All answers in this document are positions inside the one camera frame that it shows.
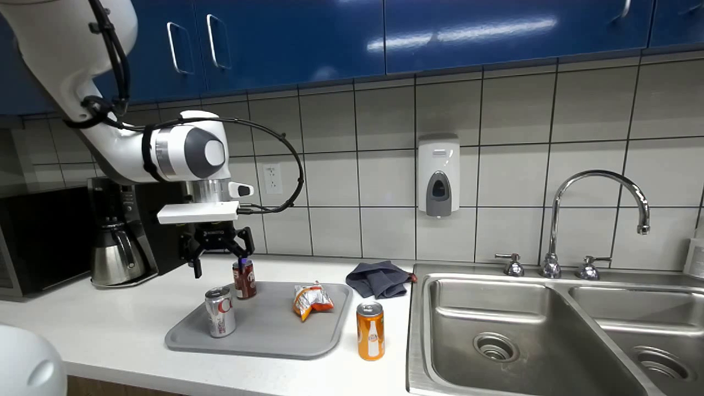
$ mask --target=orange bottle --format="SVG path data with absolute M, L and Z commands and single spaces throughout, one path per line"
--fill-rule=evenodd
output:
M 363 302 L 357 305 L 357 351 L 364 362 L 382 356 L 384 331 L 382 305 L 377 302 Z

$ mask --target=microwave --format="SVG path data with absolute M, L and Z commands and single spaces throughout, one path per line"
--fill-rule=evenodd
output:
M 0 198 L 0 300 L 31 300 L 93 269 L 87 188 Z

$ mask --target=stainless steel sink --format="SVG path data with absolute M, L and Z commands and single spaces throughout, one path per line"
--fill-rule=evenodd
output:
M 577 287 L 570 294 L 665 393 L 704 393 L 704 293 Z
M 704 393 L 704 281 L 416 267 L 410 393 Z

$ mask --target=faucet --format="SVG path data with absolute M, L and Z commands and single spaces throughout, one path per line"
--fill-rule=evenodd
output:
M 559 277 L 561 275 L 559 260 L 556 260 L 556 213 L 559 213 L 561 198 L 570 184 L 573 184 L 579 178 L 586 178 L 586 176 L 612 178 L 612 181 L 624 184 L 638 203 L 640 217 L 638 217 L 636 234 L 647 234 L 650 230 L 650 209 L 647 204 L 643 190 L 632 178 L 606 171 L 606 169 L 579 171 L 579 175 L 570 176 L 555 193 L 551 225 L 549 225 L 549 248 L 546 253 L 546 261 L 541 265 L 544 277 Z

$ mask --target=coffee maker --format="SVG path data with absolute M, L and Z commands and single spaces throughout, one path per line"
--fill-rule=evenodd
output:
M 185 261 L 177 252 L 185 230 L 155 221 L 163 204 L 188 201 L 183 184 L 118 184 L 93 178 L 89 201 L 99 226 L 89 277 L 95 289 L 139 287 Z

